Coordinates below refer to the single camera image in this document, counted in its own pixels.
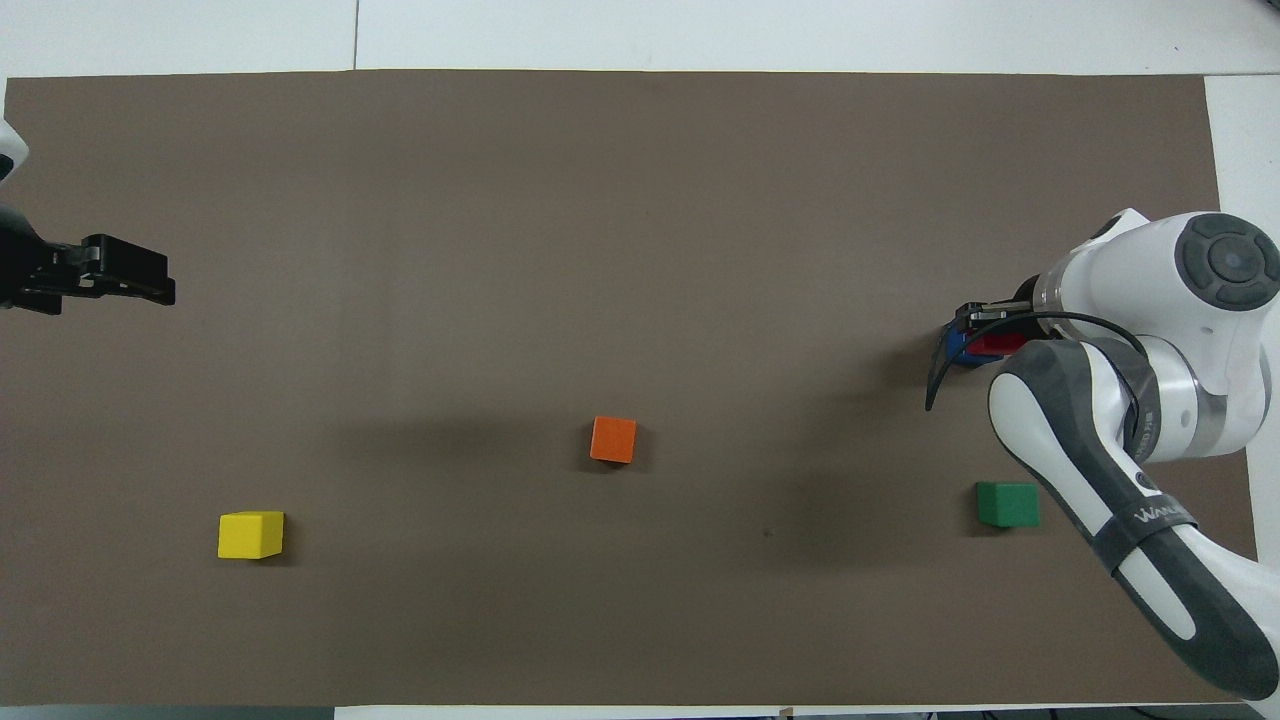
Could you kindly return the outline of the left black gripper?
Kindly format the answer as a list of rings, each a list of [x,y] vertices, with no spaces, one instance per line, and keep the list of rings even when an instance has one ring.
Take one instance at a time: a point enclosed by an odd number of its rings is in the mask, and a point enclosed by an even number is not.
[[[59,315],[64,297],[142,299],[161,306],[177,304],[177,283],[160,252],[110,234],[84,238],[84,249],[42,240],[26,215],[1,206],[1,305]],[[160,283],[147,286],[140,283]]]

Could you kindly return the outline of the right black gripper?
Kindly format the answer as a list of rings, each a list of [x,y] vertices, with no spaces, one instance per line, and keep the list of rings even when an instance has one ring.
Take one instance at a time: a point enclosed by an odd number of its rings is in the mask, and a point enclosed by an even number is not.
[[[1011,333],[1021,337],[1048,337],[1050,333],[1041,324],[1041,319],[1032,315],[1036,311],[1036,286],[1039,279],[1041,275],[1037,274],[1024,281],[1012,296],[1012,301],[963,304],[955,313],[954,328],[960,333],[975,333],[1012,318]]]

